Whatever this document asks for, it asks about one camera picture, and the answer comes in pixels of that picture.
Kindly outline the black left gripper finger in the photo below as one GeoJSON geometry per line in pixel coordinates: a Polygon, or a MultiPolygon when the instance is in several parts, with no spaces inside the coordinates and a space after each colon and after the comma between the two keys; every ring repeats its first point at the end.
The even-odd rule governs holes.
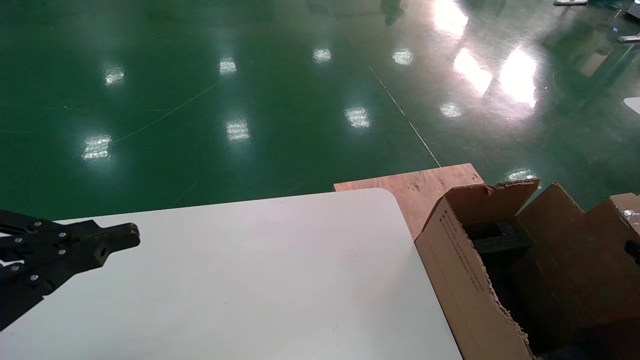
{"type": "Polygon", "coordinates": [[[67,250],[51,262],[28,266],[14,262],[1,268],[0,328],[2,331],[32,310],[73,276],[101,268],[109,249],[89,253],[67,250]]]}
{"type": "Polygon", "coordinates": [[[102,259],[140,244],[140,231],[134,223],[101,227],[87,219],[62,224],[2,210],[0,225],[0,258],[6,263],[43,264],[76,253],[102,259]]]}

